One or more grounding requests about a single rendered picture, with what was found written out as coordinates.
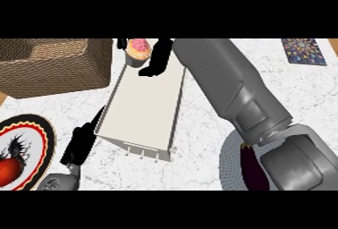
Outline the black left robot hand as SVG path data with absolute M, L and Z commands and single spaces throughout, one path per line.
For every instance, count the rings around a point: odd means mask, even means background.
M 99 110 L 93 120 L 72 131 L 69 144 L 60 158 L 60 164 L 65 166 L 81 165 L 88 157 L 96 140 L 94 127 L 102 113 L 103 109 Z

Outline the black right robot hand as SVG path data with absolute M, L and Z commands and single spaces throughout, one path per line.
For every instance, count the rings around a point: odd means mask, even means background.
M 125 51 L 128 40 L 131 38 L 118 39 L 118 49 Z M 167 69 L 172 41 L 170 38 L 161 38 L 152 46 L 149 65 L 139 71 L 140 76 L 158 76 Z

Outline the pink frosted cupcake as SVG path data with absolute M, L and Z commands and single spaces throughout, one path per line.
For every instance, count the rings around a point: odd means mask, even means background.
M 133 38 L 128 40 L 125 48 L 127 65 L 139 68 L 150 58 L 152 47 L 144 38 Z

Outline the white tiered shelf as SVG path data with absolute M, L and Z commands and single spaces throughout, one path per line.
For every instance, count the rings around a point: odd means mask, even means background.
M 128 153 L 170 161 L 184 68 L 170 54 L 165 71 L 158 76 L 140 76 L 149 62 L 136 63 L 125 56 L 94 134 Z

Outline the patterned round plate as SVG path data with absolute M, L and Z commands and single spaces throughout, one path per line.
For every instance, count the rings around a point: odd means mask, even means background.
M 53 161 L 56 133 L 50 122 L 37 114 L 20 114 L 0 122 L 0 161 L 20 162 L 18 179 L 0 191 L 29 191 Z

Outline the red tomato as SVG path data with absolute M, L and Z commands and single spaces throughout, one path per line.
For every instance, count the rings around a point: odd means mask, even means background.
M 19 177 L 20 162 L 15 158 L 0 161 L 0 187 L 7 186 Z

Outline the brown wicker basket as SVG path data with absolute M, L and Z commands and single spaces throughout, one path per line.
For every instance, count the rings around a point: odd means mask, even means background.
M 0 91 L 32 98 L 109 85 L 110 38 L 0 38 Z

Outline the colourful patterned book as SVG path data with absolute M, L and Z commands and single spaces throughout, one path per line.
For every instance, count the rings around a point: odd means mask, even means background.
M 316 39 L 283 38 L 282 47 L 291 64 L 326 65 Z

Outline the dark purple eggplant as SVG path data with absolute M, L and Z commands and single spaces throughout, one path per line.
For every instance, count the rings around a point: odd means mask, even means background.
M 246 189 L 251 191 L 268 190 L 268 178 L 257 162 L 257 155 L 251 145 L 240 145 L 240 167 Z

